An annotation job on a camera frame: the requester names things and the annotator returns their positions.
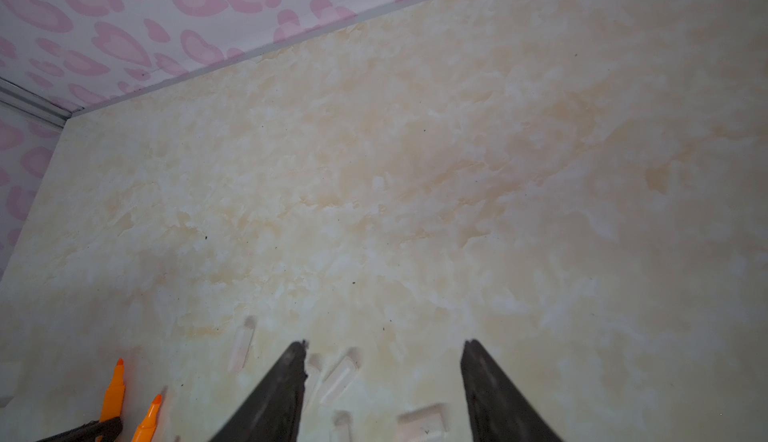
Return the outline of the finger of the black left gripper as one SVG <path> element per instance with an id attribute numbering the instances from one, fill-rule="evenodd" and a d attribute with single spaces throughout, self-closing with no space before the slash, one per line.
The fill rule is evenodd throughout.
<path id="1" fill-rule="evenodd" d="M 121 418 L 114 417 L 106 421 L 94 420 L 38 442 L 115 442 L 122 430 Z"/>

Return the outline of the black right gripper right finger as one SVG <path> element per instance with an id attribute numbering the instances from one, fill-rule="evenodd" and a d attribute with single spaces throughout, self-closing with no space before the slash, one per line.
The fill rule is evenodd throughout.
<path id="1" fill-rule="evenodd" d="M 563 441 L 478 340 L 465 342 L 460 368 L 473 441 Z"/>

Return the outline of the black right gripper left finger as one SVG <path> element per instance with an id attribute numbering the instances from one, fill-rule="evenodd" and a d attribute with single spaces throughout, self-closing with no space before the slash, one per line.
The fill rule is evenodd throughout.
<path id="1" fill-rule="evenodd" d="M 295 442 L 308 378 L 307 348 L 305 340 L 290 343 L 211 441 Z"/>

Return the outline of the orange highlighter pen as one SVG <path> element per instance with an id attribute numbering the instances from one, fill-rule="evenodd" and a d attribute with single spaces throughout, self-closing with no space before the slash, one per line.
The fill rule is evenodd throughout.
<path id="1" fill-rule="evenodd" d="M 137 426 L 131 442 L 151 442 L 158 424 L 159 411 L 162 406 L 163 396 L 158 394 L 150 404 L 150 407 Z"/>
<path id="2" fill-rule="evenodd" d="M 122 407 L 125 395 L 124 360 L 119 358 L 107 387 L 102 403 L 99 421 L 107 422 L 112 419 L 121 420 Z"/>

